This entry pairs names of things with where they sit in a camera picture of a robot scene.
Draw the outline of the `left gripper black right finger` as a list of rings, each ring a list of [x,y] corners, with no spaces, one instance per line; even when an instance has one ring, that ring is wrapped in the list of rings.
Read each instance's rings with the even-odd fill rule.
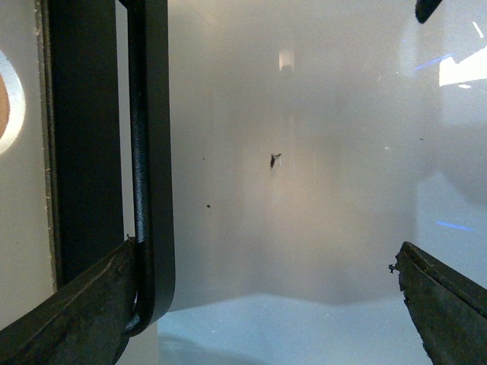
[[[433,364],[486,363],[486,289],[405,241],[390,266]]]

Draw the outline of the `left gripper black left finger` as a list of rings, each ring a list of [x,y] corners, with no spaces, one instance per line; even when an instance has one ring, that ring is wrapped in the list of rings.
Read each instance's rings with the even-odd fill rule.
[[[135,241],[1,331],[3,364],[115,364],[135,299]]]

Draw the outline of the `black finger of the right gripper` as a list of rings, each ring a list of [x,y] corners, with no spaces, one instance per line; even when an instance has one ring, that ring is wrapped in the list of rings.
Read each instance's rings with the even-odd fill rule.
[[[438,8],[442,0],[416,0],[415,18],[420,24],[424,24]]]

